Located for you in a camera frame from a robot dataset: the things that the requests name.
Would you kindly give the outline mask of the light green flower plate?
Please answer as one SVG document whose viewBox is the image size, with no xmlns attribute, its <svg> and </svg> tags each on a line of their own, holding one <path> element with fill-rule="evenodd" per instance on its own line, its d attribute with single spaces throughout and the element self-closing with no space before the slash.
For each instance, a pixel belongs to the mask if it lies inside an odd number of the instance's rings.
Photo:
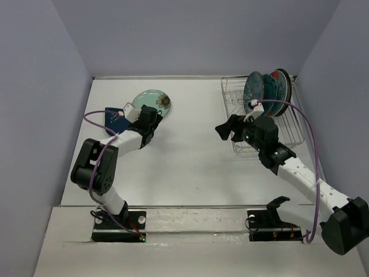
<svg viewBox="0 0 369 277">
<path fill-rule="evenodd" d="M 139 93 L 133 100 L 135 108 L 141 108 L 143 105 L 155 108 L 164 118 L 170 111 L 171 99 L 163 91 L 149 89 Z"/>
</svg>

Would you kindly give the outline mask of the navy blue leaf-shaped dish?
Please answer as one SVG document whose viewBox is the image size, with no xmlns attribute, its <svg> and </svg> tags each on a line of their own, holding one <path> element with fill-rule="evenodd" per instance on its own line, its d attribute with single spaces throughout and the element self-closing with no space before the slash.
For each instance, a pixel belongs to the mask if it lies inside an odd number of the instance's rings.
<svg viewBox="0 0 369 277">
<path fill-rule="evenodd" d="M 126 129 L 131 127 L 131 124 L 132 123 L 125 118 L 123 109 L 113 107 L 105 108 L 104 127 L 109 136 L 113 136 L 116 133 L 123 133 Z"/>
</svg>

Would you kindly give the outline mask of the small dark teal round plate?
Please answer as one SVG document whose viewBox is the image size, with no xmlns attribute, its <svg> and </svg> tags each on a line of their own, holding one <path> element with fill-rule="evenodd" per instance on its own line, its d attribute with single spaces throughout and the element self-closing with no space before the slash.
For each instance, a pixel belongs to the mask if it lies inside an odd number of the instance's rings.
<svg viewBox="0 0 369 277">
<path fill-rule="evenodd" d="M 260 72 L 252 72 L 245 83 L 243 91 L 243 107 L 246 114 L 251 112 L 248 103 L 252 100 L 262 100 L 264 95 L 264 81 Z"/>
</svg>

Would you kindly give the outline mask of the teal scalloped plate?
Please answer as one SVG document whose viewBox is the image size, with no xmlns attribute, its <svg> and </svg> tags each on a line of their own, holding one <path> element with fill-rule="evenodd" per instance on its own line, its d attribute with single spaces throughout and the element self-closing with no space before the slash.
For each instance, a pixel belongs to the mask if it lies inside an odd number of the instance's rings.
<svg viewBox="0 0 369 277">
<path fill-rule="evenodd" d="M 264 93 L 263 100 L 276 100 L 277 99 L 277 84 L 276 80 L 269 74 L 263 74 Z M 269 117 L 275 116 L 273 111 L 274 102 L 263 102 L 264 115 Z"/>
</svg>

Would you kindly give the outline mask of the red plate with teal flower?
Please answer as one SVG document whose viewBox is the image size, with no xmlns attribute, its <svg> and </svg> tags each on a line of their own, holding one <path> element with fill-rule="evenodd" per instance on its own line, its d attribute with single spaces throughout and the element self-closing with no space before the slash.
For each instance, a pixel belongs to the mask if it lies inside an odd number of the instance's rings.
<svg viewBox="0 0 369 277">
<path fill-rule="evenodd" d="M 270 75 L 276 80 L 277 100 L 285 101 L 285 99 L 287 97 L 287 80 L 286 80 L 286 77 L 279 70 L 275 70 L 275 71 L 271 72 Z M 274 103 L 274 107 L 273 107 L 273 111 L 275 112 L 274 117 L 276 117 L 277 113 L 279 111 L 281 111 L 281 109 L 283 108 L 283 105 L 284 105 L 284 103 L 280 103 L 280 102 L 275 102 Z"/>
</svg>

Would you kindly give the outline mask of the cream plate with metallic rim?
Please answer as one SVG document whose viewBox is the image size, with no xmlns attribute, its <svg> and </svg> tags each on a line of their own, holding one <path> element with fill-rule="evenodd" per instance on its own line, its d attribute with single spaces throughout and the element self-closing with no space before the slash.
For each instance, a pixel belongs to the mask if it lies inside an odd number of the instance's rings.
<svg viewBox="0 0 369 277">
<path fill-rule="evenodd" d="M 277 70 L 279 70 L 280 72 L 282 72 L 283 75 L 286 77 L 286 80 L 287 80 L 287 97 L 285 99 L 285 102 L 290 103 L 291 102 L 291 97 L 292 97 L 292 82 L 291 82 L 291 78 L 290 78 L 289 74 L 287 73 L 287 71 L 285 69 L 279 68 Z M 277 113 L 276 117 L 282 116 L 285 113 L 285 111 L 287 110 L 287 108 L 288 108 L 288 105 L 287 104 L 284 104 L 283 105 L 283 108 L 281 109 L 281 111 L 279 111 Z"/>
</svg>

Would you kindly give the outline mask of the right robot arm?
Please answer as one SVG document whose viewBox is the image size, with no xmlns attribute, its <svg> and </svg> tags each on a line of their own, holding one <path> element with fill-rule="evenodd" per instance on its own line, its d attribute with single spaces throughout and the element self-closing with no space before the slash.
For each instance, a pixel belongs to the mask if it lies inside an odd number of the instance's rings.
<svg viewBox="0 0 369 277">
<path fill-rule="evenodd" d="M 271 226 L 283 222 L 305 229 L 306 242 L 319 235 L 334 253 L 345 255 L 368 238 L 368 204 L 361 197 L 350 198 L 313 173 L 298 156 L 279 141 L 278 127 L 269 117 L 248 119 L 232 115 L 215 128 L 222 140 L 244 141 L 258 152 L 261 164 L 296 188 L 314 204 L 309 211 L 290 205 L 265 212 Z"/>
</svg>

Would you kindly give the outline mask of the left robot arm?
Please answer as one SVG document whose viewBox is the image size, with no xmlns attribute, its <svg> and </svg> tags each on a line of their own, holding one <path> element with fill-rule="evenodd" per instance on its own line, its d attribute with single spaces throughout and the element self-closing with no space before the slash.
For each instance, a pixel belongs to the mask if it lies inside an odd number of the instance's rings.
<svg viewBox="0 0 369 277">
<path fill-rule="evenodd" d="M 150 143 L 163 120 L 163 113 L 146 105 L 135 108 L 131 103 L 122 110 L 104 110 L 103 113 L 116 118 L 120 129 L 113 130 L 85 118 L 88 123 L 103 128 L 111 137 L 100 141 L 89 138 L 83 142 L 70 179 L 105 210 L 112 226 L 121 228 L 127 223 L 128 205 L 113 186 L 118 159 Z"/>
</svg>

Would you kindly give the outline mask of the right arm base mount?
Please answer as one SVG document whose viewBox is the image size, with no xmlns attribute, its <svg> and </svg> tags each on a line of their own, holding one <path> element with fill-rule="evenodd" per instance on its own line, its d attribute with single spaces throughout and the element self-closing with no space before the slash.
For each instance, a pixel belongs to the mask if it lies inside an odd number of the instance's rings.
<svg viewBox="0 0 369 277">
<path fill-rule="evenodd" d="M 272 241 L 299 241 L 303 242 L 305 235 L 300 227 L 295 224 L 283 222 L 277 209 L 290 199 L 280 196 L 267 203 L 264 209 L 252 209 L 247 211 L 244 221 L 249 231 L 250 242 L 272 242 Z"/>
</svg>

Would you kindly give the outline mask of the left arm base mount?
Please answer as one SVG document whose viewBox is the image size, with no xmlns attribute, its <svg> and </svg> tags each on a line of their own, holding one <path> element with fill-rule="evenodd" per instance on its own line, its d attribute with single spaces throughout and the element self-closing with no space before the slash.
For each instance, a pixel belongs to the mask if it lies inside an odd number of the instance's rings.
<svg viewBox="0 0 369 277">
<path fill-rule="evenodd" d="M 94 218 L 91 240 L 106 243 L 145 243 L 146 242 L 146 211 L 141 209 L 128 210 L 127 218 L 119 221 L 98 208 L 91 210 Z"/>
</svg>

